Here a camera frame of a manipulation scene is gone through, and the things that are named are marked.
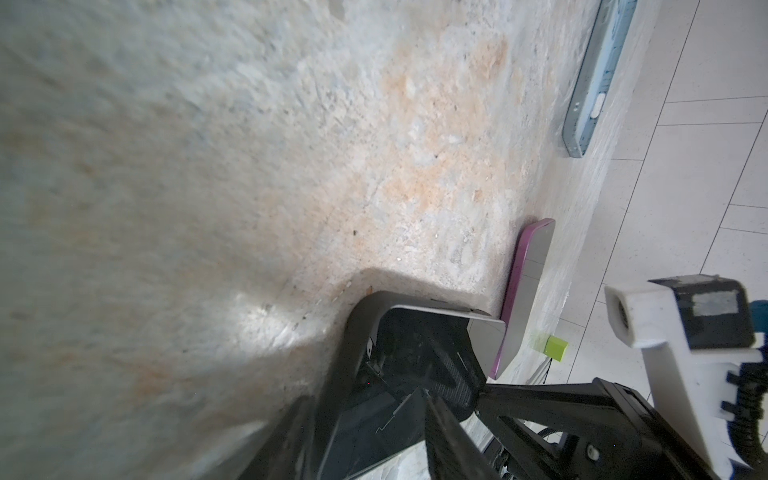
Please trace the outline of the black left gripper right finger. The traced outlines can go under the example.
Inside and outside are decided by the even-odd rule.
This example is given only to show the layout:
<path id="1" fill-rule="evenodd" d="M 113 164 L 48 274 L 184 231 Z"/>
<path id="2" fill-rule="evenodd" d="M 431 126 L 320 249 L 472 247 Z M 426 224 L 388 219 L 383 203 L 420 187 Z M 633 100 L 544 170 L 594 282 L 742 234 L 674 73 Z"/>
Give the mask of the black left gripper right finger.
<path id="1" fill-rule="evenodd" d="M 499 479 L 453 413 L 439 397 L 423 393 L 424 439 L 431 479 Z"/>

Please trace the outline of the black phone case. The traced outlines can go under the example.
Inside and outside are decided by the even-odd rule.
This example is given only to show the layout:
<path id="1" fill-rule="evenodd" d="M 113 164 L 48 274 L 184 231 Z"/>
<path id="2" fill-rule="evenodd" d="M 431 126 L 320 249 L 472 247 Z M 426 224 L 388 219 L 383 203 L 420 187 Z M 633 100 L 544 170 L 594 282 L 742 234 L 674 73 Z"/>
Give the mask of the black phone case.
<path id="1" fill-rule="evenodd" d="M 426 395 L 469 418 L 505 330 L 442 301 L 389 291 L 360 300 L 318 402 L 312 477 L 354 478 L 421 442 Z"/>

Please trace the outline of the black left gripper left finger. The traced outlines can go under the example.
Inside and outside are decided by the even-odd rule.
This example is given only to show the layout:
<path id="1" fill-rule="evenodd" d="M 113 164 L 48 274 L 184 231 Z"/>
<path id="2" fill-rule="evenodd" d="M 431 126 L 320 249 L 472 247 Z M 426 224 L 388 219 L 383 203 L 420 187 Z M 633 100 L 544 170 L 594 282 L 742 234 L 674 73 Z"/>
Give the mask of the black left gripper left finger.
<path id="1" fill-rule="evenodd" d="M 315 433 L 315 398 L 301 396 L 277 422 L 239 480 L 304 479 Z"/>

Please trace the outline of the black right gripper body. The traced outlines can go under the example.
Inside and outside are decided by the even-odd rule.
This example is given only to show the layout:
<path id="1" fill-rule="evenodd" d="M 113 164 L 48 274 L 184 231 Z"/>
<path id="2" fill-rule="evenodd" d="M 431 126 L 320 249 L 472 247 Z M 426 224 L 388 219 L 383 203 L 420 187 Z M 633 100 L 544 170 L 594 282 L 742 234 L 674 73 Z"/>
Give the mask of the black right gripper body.
<path id="1" fill-rule="evenodd" d="M 639 393 L 594 379 L 489 384 L 476 414 L 505 479 L 713 479 L 716 474 Z"/>

